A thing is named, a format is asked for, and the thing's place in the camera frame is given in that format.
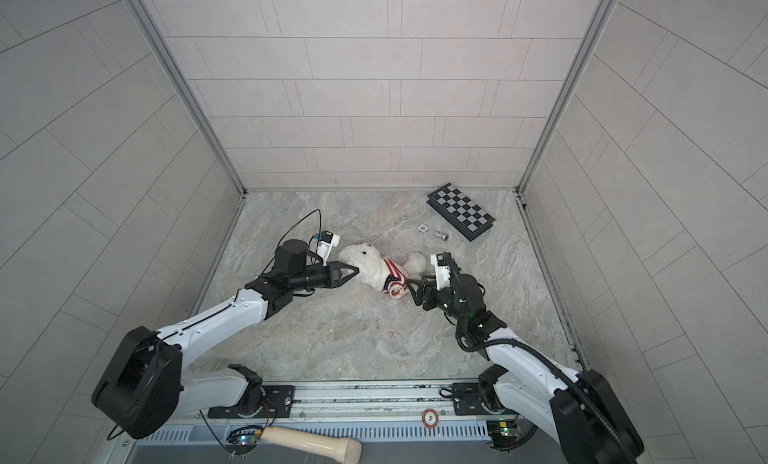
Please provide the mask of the red white striped sweater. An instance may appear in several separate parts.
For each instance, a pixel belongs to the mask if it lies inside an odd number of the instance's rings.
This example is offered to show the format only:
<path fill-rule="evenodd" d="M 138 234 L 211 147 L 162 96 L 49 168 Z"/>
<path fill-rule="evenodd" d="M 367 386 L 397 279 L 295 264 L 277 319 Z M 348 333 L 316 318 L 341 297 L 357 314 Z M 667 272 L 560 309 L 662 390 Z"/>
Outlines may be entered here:
<path fill-rule="evenodd" d="M 384 280 L 382 292 L 393 299 L 401 299 L 409 291 L 407 286 L 408 273 L 402 266 L 391 259 L 384 258 L 383 262 L 388 274 Z"/>

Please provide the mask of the white teddy bear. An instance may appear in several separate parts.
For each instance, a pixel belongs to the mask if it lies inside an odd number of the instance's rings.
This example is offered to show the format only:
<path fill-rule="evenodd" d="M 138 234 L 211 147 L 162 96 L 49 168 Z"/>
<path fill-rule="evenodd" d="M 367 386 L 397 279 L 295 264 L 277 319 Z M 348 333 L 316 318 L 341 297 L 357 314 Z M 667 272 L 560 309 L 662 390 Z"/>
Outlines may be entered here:
<path fill-rule="evenodd" d="M 384 258 L 387 257 L 382 256 L 375 247 L 368 243 L 347 246 L 339 254 L 341 262 L 359 268 L 358 277 L 362 282 L 380 291 L 382 294 L 384 294 L 382 292 L 384 280 L 388 274 L 383 262 Z M 425 273 L 427 261 L 422 254 L 411 253 L 405 263 L 399 265 L 406 270 L 409 278 L 417 278 Z"/>

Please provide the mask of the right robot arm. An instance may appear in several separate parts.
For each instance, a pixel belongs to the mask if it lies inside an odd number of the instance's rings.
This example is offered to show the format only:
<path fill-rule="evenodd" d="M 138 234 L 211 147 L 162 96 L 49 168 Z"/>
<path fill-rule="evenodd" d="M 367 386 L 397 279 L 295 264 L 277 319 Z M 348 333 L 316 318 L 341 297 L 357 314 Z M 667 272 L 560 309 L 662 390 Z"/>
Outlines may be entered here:
<path fill-rule="evenodd" d="M 455 322 L 467 353 L 491 366 L 479 377 L 481 400 L 493 411 L 523 415 L 556 440 L 570 463 L 634 463 L 645 445 L 613 388 L 599 372 L 577 372 L 524 343 L 485 305 L 482 286 L 461 274 L 441 286 L 433 277 L 407 283 L 416 306 Z"/>

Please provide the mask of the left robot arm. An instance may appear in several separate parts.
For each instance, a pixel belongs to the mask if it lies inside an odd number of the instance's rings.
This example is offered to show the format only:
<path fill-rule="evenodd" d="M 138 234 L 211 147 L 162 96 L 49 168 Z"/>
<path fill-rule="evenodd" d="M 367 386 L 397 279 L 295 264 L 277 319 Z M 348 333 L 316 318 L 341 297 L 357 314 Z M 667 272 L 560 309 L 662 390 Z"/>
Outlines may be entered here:
<path fill-rule="evenodd" d="M 263 380 L 241 364 L 190 373 L 188 366 L 232 335 L 286 307 L 299 291 L 334 289 L 355 277 L 356 266 L 329 258 L 333 242 L 313 252 L 302 240 L 275 251 L 272 267 L 224 302 L 159 330 L 139 326 L 118 345 L 91 394 L 92 404 L 134 439 L 147 437 L 174 416 L 220 408 L 252 417 L 268 408 Z"/>

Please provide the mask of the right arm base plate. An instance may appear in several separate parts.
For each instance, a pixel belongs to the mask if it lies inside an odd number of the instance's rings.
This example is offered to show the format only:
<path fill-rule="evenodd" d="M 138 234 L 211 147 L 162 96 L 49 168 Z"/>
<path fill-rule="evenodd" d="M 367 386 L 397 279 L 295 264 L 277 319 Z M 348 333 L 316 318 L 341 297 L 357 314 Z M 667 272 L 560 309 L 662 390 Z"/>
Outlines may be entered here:
<path fill-rule="evenodd" d="M 459 416 L 494 415 L 503 410 L 486 383 L 453 383 L 449 394 L 454 403 L 454 412 Z"/>

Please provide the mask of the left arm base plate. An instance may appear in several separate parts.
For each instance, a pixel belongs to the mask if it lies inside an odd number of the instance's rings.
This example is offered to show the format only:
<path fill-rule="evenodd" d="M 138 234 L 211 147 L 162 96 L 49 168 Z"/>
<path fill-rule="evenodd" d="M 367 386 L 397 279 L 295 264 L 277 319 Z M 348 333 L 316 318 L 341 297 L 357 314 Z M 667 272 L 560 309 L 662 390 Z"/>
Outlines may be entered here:
<path fill-rule="evenodd" d="M 292 385 L 265 385 L 253 390 L 230 407 L 213 407 L 207 411 L 209 419 L 282 419 L 290 416 L 296 387 Z"/>

